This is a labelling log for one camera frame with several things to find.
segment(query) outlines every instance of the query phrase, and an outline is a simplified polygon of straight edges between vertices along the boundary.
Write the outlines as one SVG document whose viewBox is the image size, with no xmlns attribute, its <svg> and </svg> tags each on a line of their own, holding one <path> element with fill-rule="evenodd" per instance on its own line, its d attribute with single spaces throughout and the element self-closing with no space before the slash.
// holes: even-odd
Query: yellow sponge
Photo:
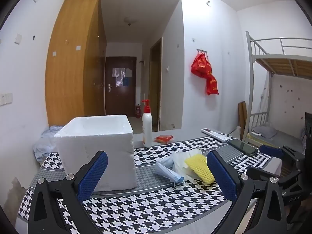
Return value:
<svg viewBox="0 0 312 234">
<path fill-rule="evenodd" d="M 207 166 L 206 158 L 201 154 L 196 154 L 184 161 L 203 181 L 211 184 L 215 181 Z"/>
</svg>

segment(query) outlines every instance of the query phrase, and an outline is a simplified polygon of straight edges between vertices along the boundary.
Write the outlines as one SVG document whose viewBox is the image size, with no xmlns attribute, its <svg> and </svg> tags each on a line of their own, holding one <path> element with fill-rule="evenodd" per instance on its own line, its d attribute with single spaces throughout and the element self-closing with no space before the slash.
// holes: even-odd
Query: face mask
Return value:
<svg viewBox="0 0 312 234">
<path fill-rule="evenodd" d="M 171 156 L 160 159 L 157 162 L 159 162 L 160 164 L 162 164 L 163 166 L 167 168 L 171 168 L 174 165 L 174 161 Z"/>
<path fill-rule="evenodd" d="M 181 188 L 176 188 L 176 189 L 183 189 L 184 187 L 184 177 L 177 174 L 176 172 L 168 169 L 167 167 L 163 166 L 161 163 L 156 162 L 155 164 L 155 169 L 154 173 L 161 175 L 163 177 L 169 178 L 171 182 L 174 182 L 174 187 L 176 188 L 175 184 L 176 183 L 183 183 L 183 186 Z"/>
</svg>

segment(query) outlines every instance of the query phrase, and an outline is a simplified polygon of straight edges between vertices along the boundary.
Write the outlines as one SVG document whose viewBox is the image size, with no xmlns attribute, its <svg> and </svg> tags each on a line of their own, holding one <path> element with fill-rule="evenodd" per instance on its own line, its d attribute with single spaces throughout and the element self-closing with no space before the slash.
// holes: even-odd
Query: screw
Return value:
<svg viewBox="0 0 312 234">
<path fill-rule="evenodd" d="M 42 184 L 43 182 L 44 182 L 44 178 L 38 179 L 38 183 L 39 183 L 39 184 Z"/>
<path fill-rule="evenodd" d="M 270 178 L 270 181 L 274 184 L 277 182 L 276 178 L 273 178 L 273 177 Z"/>
<path fill-rule="evenodd" d="M 243 180 L 248 180 L 249 177 L 248 177 L 247 174 L 242 174 L 242 175 L 241 175 L 241 179 L 243 179 Z"/>
<path fill-rule="evenodd" d="M 68 174 L 67 176 L 66 176 L 66 179 L 67 180 L 72 180 L 74 178 L 74 174 Z"/>
</svg>

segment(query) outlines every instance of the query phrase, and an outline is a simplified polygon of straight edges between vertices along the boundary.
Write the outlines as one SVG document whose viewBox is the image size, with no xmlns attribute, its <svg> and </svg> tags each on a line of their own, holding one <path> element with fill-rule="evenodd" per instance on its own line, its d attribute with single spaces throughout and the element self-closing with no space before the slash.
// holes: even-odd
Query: pillow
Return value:
<svg viewBox="0 0 312 234">
<path fill-rule="evenodd" d="M 277 134 L 277 130 L 270 126 L 257 126 L 253 128 L 253 131 L 261 134 L 264 138 L 271 139 Z"/>
</svg>

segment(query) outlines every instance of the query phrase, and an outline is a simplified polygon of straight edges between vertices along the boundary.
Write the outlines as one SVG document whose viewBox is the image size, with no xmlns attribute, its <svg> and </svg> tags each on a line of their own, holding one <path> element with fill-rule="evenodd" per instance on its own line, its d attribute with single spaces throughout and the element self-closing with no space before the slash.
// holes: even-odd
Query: wooden wardrobe door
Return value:
<svg viewBox="0 0 312 234">
<path fill-rule="evenodd" d="M 98 115 L 99 0 L 65 0 L 57 16 L 46 61 L 49 125 Z"/>
</svg>

